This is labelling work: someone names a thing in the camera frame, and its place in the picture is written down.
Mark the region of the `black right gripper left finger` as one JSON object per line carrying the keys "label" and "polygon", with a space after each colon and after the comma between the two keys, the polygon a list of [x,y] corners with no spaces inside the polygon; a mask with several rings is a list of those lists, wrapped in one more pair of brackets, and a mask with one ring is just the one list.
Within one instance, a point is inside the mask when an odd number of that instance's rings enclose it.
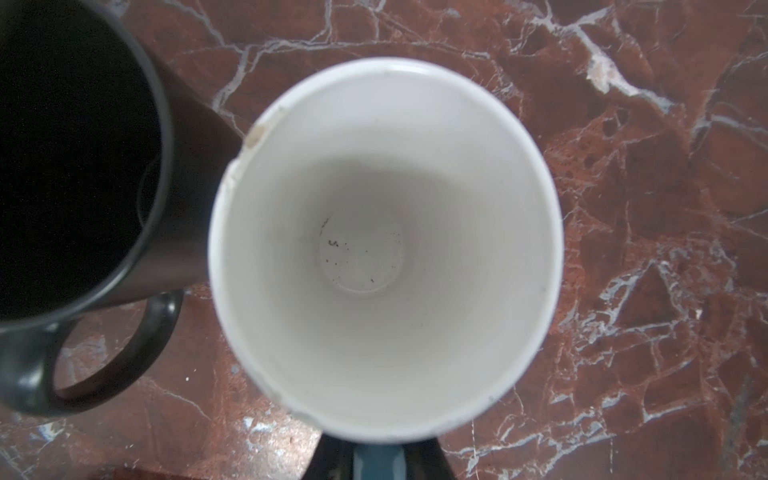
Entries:
{"label": "black right gripper left finger", "polygon": [[302,480],[352,480],[354,444],[322,434]]}

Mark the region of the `blue polka dot mug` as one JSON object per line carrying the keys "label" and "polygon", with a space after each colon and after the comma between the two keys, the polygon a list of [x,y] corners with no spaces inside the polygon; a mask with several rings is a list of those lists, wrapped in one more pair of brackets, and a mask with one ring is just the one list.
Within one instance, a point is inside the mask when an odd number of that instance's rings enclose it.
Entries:
{"label": "blue polka dot mug", "polygon": [[552,323],[564,233],[518,118],[441,66],[360,59],[269,106],[216,195],[208,269],[239,363],[274,403],[354,444],[353,479],[474,420]]}

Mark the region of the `black mug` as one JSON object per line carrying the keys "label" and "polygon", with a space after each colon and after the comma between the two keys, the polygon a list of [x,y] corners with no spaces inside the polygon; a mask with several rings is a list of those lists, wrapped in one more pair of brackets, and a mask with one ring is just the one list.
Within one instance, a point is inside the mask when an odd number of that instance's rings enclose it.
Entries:
{"label": "black mug", "polygon": [[[1,401],[90,410],[154,363],[207,276],[210,218],[240,136],[95,1],[1,5]],[[123,350],[55,385],[85,314],[144,301]]]}

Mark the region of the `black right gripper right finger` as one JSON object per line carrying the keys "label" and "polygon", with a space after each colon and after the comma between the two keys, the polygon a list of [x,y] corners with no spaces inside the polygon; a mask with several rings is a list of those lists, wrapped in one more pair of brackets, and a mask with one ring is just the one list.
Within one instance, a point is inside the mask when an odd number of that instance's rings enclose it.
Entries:
{"label": "black right gripper right finger", "polygon": [[404,446],[407,480],[455,480],[448,460],[436,438]]}

